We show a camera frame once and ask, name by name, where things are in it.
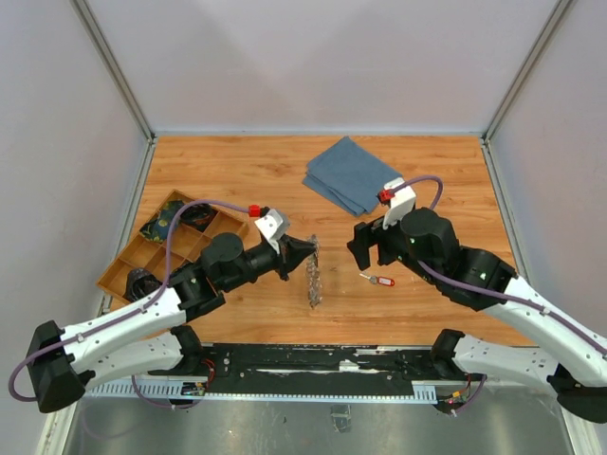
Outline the metal disc with keyrings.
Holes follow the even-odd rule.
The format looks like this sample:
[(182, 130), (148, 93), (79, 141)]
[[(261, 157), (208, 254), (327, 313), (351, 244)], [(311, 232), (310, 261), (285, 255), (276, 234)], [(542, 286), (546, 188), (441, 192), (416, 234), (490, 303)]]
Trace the metal disc with keyrings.
[(307, 238), (314, 245), (314, 251), (306, 259), (305, 276), (307, 279), (307, 298), (309, 306), (315, 309), (322, 302), (321, 271), (319, 267), (320, 243), (318, 236), (312, 234)]

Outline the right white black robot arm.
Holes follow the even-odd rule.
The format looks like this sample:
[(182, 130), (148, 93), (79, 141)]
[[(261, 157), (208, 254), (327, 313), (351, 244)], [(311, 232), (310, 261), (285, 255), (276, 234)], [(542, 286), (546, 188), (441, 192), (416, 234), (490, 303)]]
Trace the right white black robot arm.
[(537, 345), (521, 353), (443, 330), (429, 357), (436, 376), (500, 376), (550, 391), (579, 418), (605, 423), (605, 337), (542, 297), (512, 266), (487, 250), (461, 245), (451, 221), (427, 208), (391, 226), (382, 219), (355, 225), (347, 247), (359, 269), (369, 268), (372, 246), (379, 264), (403, 264), (452, 302), (508, 324)]

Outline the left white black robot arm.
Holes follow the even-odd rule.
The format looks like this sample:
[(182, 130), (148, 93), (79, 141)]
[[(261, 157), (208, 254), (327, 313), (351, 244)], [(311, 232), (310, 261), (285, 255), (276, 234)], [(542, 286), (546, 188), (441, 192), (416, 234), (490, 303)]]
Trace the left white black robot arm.
[(222, 306), (226, 293), (269, 272), (287, 280), (315, 250), (313, 243), (287, 234), (275, 245), (263, 240), (245, 248), (240, 237), (224, 232), (166, 287), (119, 311), (66, 327), (54, 320), (38, 325), (26, 358), (38, 410), (62, 410), (124, 376), (196, 373), (203, 352), (190, 322)]

